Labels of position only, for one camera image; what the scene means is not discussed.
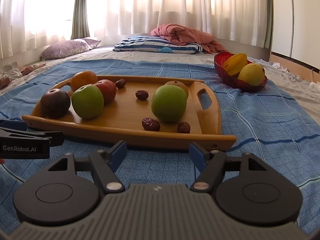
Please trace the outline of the white wardrobe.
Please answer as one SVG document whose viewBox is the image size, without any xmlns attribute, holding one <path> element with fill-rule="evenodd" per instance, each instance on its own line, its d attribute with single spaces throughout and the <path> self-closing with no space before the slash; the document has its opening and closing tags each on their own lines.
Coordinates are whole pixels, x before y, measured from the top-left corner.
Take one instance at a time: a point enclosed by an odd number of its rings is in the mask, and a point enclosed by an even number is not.
<svg viewBox="0 0 320 240">
<path fill-rule="evenodd" d="M 273 0 L 271 51 L 319 68 L 319 0 Z"/>
</svg>

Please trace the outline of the large green apple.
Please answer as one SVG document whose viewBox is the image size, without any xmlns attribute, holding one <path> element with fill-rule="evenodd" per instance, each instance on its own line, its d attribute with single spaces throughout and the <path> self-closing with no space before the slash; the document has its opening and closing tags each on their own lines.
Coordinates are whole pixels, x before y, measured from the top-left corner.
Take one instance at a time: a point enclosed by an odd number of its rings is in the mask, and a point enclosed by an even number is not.
<svg viewBox="0 0 320 240">
<path fill-rule="evenodd" d="M 156 89 L 151 100 L 151 111 L 163 122 L 177 122 L 184 116 L 187 94 L 176 85 L 162 85 Z"/>
</svg>

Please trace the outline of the blue checked cloth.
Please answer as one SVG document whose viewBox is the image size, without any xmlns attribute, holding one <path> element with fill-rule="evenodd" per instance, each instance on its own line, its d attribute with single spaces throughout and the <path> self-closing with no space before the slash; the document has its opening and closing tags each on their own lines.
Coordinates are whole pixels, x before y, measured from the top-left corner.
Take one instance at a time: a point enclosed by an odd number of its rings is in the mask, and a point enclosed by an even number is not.
<svg viewBox="0 0 320 240">
<path fill-rule="evenodd" d="M 298 226 L 307 234 L 319 227 L 319 124 L 288 94 L 275 77 L 266 74 L 264 89 L 244 93 L 222 83 L 211 64 L 147 63 L 116 59 L 61 62 L 1 95 L 1 120 L 22 120 L 30 114 L 47 90 L 74 74 L 91 70 L 97 75 L 136 75 L 203 80 L 218 97 L 222 112 L 222 133 L 237 137 L 228 155 L 252 152 L 298 186 L 303 206 Z M 66 152 L 77 157 L 103 147 L 98 142 L 65 140 L 51 148 L 51 159 L 7 160 L 1 165 L 1 230 L 11 233 L 19 221 L 12 203 L 14 191 L 52 160 Z M 116 171 L 128 187 L 136 184 L 186 183 L 198 170 L 187 154 L 128 150 Z"/>
</svg>

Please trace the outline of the red date tray back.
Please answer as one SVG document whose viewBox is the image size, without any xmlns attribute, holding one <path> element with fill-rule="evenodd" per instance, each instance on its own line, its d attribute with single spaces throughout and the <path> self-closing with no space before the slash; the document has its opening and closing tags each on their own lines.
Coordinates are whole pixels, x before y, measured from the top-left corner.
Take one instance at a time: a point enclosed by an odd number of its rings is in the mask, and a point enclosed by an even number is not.
<svg viewBox="0 0 320 240">
<path fill-rule="evenodd" d="M 116 87 L 117 87 L 118 89 L 124 88 L 125 85 L 126 85 L 125 79 L 119 79 L 119 80 L 116 81 Z"/>
</svg>

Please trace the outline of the white sheer curtain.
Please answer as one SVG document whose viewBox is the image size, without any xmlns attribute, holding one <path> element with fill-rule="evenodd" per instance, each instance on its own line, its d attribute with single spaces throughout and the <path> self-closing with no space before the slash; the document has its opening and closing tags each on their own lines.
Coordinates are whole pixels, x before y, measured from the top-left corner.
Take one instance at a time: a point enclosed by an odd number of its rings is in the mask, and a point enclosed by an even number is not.
<svg viewBox="0 0 320 240">
<path fill-rule="evenodd" d="M 272 0 L 86 0 L 89 37 L 180 24 L 215 38 L 270 48 Z M 1 0 L 1 58 L 71 38 L 74 0 Z"/>
</svg>

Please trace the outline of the pink blanket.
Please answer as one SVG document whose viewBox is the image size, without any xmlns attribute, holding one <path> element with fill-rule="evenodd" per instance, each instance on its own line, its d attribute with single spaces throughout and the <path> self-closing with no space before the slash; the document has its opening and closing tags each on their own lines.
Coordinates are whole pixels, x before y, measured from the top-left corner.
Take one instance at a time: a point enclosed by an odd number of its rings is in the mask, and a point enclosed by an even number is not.
<svg viewBox="0 0 320 240">
<path fill-rule="evenodd" d="M 163 24 L 153 29 L 152 36 L 162 37 L 172 44 L 185 46 L 189 43 L 199 44 L 204 53 L 214 54 L 227 49 L 217 42 L 212 34 L 188 28 L 179 24 Z"/>
</svg>

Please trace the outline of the dark red plum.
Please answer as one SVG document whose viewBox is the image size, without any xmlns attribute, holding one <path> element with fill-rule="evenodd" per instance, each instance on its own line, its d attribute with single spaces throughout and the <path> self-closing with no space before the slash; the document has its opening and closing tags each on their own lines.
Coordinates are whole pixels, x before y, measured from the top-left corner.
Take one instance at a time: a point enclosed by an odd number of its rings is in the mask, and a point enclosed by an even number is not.
<svg viewBox="0 0 320 240">
<path fill-rule="evenodd" d="M 40 103 L 45 116 L 60 118 L 68 112 L 71 100 L 64 90 L 55 88 L 46 92 L 42 96 Z"/>
</svg>

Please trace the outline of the white crumpled cloth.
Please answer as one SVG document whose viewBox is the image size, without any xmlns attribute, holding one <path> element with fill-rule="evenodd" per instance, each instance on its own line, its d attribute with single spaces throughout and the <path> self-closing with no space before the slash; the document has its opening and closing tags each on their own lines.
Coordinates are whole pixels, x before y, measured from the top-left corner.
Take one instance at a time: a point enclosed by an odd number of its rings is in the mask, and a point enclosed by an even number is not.
<svg viewBox="0 0 320 240">
<path fill-rule="evenodd" d="M 272 63 L 272 67 L 281 70 L 284 73 L 289 73 L 288 69 L 283 67 L 279 62 Z"/>
</svg>

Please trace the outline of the orange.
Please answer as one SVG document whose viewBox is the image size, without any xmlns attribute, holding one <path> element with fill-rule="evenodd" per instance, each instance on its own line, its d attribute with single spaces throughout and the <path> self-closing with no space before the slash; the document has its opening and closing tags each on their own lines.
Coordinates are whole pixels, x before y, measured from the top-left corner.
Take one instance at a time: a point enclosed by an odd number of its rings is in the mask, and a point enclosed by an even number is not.
<svg viewBox="0 0 320 240">
<path fill-rule="evenodd" d="M 79 72 L 71 78 L 71 90 L 75 92 L 82 86 L 95 84 L 96 82 L 98 82 L 98 77 L 94 72 L 90 70 Z"/>
<path fill-rule="evenodd" d="M 187 97 L 189 96 L 188 87 L 187 87 L 184 83 L 182 83 L 181 81 L 172 80 L 172 81 L 168 81 L 168 82 L 165 83 L 164 85 L 165 85 L 165 86 L 167 86 L 167 85 L 175 85 L 175 86 L 178 86 L 178 87 L 182 88 L 182 89 L 185 91 Z"/>
</svg>

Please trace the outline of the green drape curtain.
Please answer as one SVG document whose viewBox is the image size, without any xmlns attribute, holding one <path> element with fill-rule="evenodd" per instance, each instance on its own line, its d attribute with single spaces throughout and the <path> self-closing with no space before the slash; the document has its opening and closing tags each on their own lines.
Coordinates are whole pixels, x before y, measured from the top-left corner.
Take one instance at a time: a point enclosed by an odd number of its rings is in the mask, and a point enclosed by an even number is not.
<svg viewBox="0 0 320 240">
<path fill-rule="evenodd" d="M 71 39 L 89 37 L 87 1 L 74 0 Z"/>
</svg>

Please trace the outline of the red date tray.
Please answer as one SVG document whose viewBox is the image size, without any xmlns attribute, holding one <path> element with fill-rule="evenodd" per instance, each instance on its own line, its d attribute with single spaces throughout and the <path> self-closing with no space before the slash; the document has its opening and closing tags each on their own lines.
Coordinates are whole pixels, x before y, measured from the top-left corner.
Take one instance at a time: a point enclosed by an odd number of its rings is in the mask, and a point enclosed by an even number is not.
<svg viewBox="0 0 320 240">
<path fill-rule="evenodd" d="M 135 95 L 138 100 L 142 101 L 147 100 L 149 97 L 149 94 L 146 90 L 138 90 L 136 91 Z"/>
<path fill-rule="evenodd" d="M 117 87 L 118 89 L 124 88 L 125 85 L 126 85 L 125 79 L 119 79 L 119 80 L 116 81 L 116 87 Z"/>
</svg>

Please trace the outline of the dried red date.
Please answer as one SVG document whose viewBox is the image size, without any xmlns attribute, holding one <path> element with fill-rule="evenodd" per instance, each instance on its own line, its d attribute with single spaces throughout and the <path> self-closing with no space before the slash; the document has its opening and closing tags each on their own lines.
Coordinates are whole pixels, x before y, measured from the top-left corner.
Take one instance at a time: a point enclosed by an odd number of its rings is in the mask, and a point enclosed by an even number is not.
<svg viewBox="0 0 320 240">
<path fill-rule="evenodd" d="M 142 126 L 146 131 L 158 132 L 161 128 L 158 121 L 152 118 L 143 118 Z"/>
</svg>

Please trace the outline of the wooden serving tray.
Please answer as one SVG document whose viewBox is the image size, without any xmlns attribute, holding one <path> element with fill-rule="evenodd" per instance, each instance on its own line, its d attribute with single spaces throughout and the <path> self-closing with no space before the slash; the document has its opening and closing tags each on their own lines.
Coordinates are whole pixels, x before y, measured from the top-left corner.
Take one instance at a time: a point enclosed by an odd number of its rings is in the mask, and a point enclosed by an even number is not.
<svg viewBox="0 0 320 240">
<path fill-rule="evenodd" d="M 182 118 L 190 125 L 190 133 L 178 133 L 176 124 L 161 123 L 158 132 L 144 130 L 143 118 L 153 118 L 151 100 L 141 101 L 137 90 L 146 90 L 150 96 L 170 81 L 168 77 L 124 76 L 126 86 L 119 90 L 115 100 L 104 107 L 96 118 L 83 120 L 71 107 L 61 118 L 46 117 L 38 103 L 30 115 L 22 119 L 30 128 L 60 131 L 64 135 L 82 139 L 116 143 L 124 140 L 130 146 L 187 150 L 196 142 L 206 150 L 228 150 L 236 142 L 235 135 L 221 133 L 222 118 L 215 93 L 202 80 L 180 79 L 189 90 L 187 107 Z"/>
</svg>

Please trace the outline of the red apple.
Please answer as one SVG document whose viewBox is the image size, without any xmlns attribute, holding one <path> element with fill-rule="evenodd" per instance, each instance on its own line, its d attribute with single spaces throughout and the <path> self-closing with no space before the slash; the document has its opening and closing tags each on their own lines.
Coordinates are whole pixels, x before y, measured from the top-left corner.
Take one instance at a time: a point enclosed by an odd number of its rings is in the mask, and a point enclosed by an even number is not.
<svg viewBox="0 0 320 240">
<path fill-rule="evenodd" d="M 95 83 L 95 85 L 100 89 L 103 97 L 104 97 L 104 104 L 111 103 L 117 94 L 117 88 L 114 82 L 108 79 L 102 79 Z"/>
</svg>

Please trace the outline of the pink clothes at left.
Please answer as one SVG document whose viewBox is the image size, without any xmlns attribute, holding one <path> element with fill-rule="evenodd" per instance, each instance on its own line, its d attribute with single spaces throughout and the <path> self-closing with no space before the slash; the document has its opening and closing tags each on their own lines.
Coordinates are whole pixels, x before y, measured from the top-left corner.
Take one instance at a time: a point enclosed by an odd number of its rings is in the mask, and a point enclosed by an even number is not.
<svg viewBox="0 0 320 240">
<path fill-rule="evenodd" d="M 29 66 L 18 66 L 17 62 L 7 63 L 1 67 L 1 89 L 7 87 L 12 81 L 29 75 L 31 72 L 44 67 L 46 63 L 36 63 Z"/>
</svg>

